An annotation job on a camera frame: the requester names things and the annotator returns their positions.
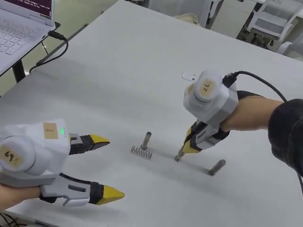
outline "usb cable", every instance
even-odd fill
[[[49,31],[48,35],[50,37],[54,38],[54,39],[59,39],[59,40],[65,41],[65,43],[66,43],[65,49],[64,49],[64,51],[61,54],[59,54],[58,56],[56,56],[56,57],[54,57],[54,58],[52,58],[50,60],[47,60],[47,61],[40,60],[40,61],[38,61],[37,64],[29,70],[29,73],[31,73],[35,68],[37,68],[37,67],[39,67],[41,65],[45,65],[47,63],[50,63],[51,61],[54,61],[54,60],[62,57],[67,52],[67,49],[69,47],[69,43],[68,43],[67,38],[65,38],[65,36],[63,36],[62,34],[60,34],[58,32],[55,32],[55,31]]]

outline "black cable wire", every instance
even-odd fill
[[[37,65],[35,65],[34,67],[32,67],[32,68],[29,70],[29,73],[31,73],[35,68],[38,68],[38,67],[41,66],[41,65],[45,65],[45,64],[47,64],[47,63],[50,63],[51,61],[54,61],[54,60],[56,60],[56,59],[62,57],[62,56],[67,52],[67,49],[68,49],[68,47],[69,47],[68,40],[67,40],[67,39],[64,39],[64,41],[65,41],[65,43],[66,43],[66,46],[65,46],[65,50],[64,50],[61,54],[59,54],[58,56],[56,56],[56,57],[54,57],[54,58],[52,58],[52,59],[50,59],[50,60],[47,60],[47,61],[44,61],[44,62],[38,62]]]
[[[251,77],[257,79],[258,81],[262,82],[263,84],[265,84],[268,87],[270,87],[271,89],[273,89],[280,96],[280,98],[283,100],[283,102],[287,102],[287,99],[285,98],[285,96],[275,86],[273,86],[272,84],[270,84],[266,80],[262,79],[261,77],[258,77],[257,75],[255,75],[251,72],[238,71],[238,72],[233,73],[231,76],[236,79],[237,76],[240,75],[240,74],[248,75],[248,76],[251,76]],[[299,179],[299,183],[300,183],[300,187],[301,187],[301,191],[302,191],[302,195],[303,195],[303,181],[302,181],[301,176],[298,173],[297,173],[297,176],[298,176],[298,179]]]
[[[42,44],[42,46],[43,46],[43,48],[44,48],[44,50],[45,50],[46,54],[47,54],[47,55],[49,55],[49,53],[48,53],[48,51],[47,51],[47,49],[46,49],[46,47],[45,47],[45,45],[44,45],[43,41],[41,42],[41,44]]]
[[[17,221],[11,215],[8,215],[8,214],[4,214],[4,215],[12,220],[10,223],[8,223],[9,226],[11,226],[11,224],[13,224],[13,223],[15,224],[14,226],[18,226]]]
[[[68,47],[69,47],[69,43],[68,43],[67,38],[65,38],[62,34],[60,34],[60,33],[58,33],[58,32],[55,32],[55,31],[50,31],[50,32],[48,33],[48,35],[49,35],[50,37],[52,37],[52,38],[55,38],[55,39],[59,39],[59,40],[65,41],[65,43],[66,43],[65,50],[64,50],[61,54],[59,54],[58,56],[56,56],[56,57],[54,57],[54,58],[52,58],[52,59],[50,59],[50,60],[47,60],[47,61],[44,61],[44,62],[38,61],[37,64],[29,70],[29,73],[31,73],[35,68],[37,68],[37,67],[39,67],[39,66],[41,66],[41,65],[45,65],[45,64],[47,64],[47,63],[50,63],[51,61],[54,61],[54,60],[56,60],[56,59],[62,57],[62,56],[67,52]]]
[[[0,216],[3,218],[3,220],[7,223],[8,226],[10,226],[9,221],[6,219],[6,217],[4,217],[3,214],[0,213]]]

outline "table leg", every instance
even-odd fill
[[[16,82],[19,83],[26,76],[22,60],[19,60],[12,68],[13,68],[13,71],[14,71]]]

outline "black cable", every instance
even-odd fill
[[[9,221],[6,219],[6,217],[3,216],[3,214],[0,213],[0,216],[3,218],[3,220],[7,223],[8,226],[10,226]]]
[[[251,72],[238,71],[235,73],[231,73],[223,78],[223,84],[226,84],[227,87],[230,87],[236,81],[237,76],[240,74],[248,75],[248,76],[251,76],[251,77],[257,79],[261,83],[263,83],[263,84],[267,85],[268,87],[270,87],[271,89],[273,89],[280,96],[280,98],[283,100],[283,102],[287,102],[287,99],[285,98],[285,96],[275,86],[273,86],[266,80],[262,79],[261,77],[258,77],[257,75],[255,75]],[[299,183],[300,183],[300,187],[301,187],[301,191],[302,191],[302,195],[303,195],[303,181],[302,181],[301,176],[298,173],[297,173],[297,176],[299,179]]]
[[[11,216],[11,215],[8,215],[8,214],[4,214],[5,216],[7,216],[8,218],[10,218],[12,221],[8,224],[9,226],[11,226],[11,224],[15,224],[14,226],[18,226],[18,223],[17,221]]]
[[[48,53],[48,51],[47,51],[46,47],[44,46],[43,41],[41,42],[41,44],[42,44],[42,46],[43,46],[43,48],[44,48],[44,50],[45,50],[46,54],[47,54],[47,55],[49,55],[49,53]]]
[[[31,73],[35,68],[37,68],[37,67],[39,67],[39,66],[41,66],[41,65],[45,65],[45,64],[47,64],[47,63],[50,63],[51,61],[54,61],[54,60],[56,60],[56,59],[62,57],[62,56],[67,52],[67,49],[68,49],[68,47],[69,47],[69,43],[68,43],[67,38],[65,38],[62,34],[57,33],[57,32],[55,32],[55,31],[50,31],[50,32],[48,33],[48,35],[49,35],[50,37],[52,37],[52,38],[55,38],[55,39],[59,39],[59,40],[65,41],[65,43],[66,43],[65,50],[64,50],[61,54],[59,54],[58,56],[56,56],[56,57],[54,57],[54,58],[52,58],[52,59],[50,59],[50,60],[47,60],[47,61],[44,61],[44,62],[38,61],[37,64],[29,70],[29,73]]]

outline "laptop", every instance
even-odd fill
[[[0,75],[51,30],[54,0],[0,0]]]

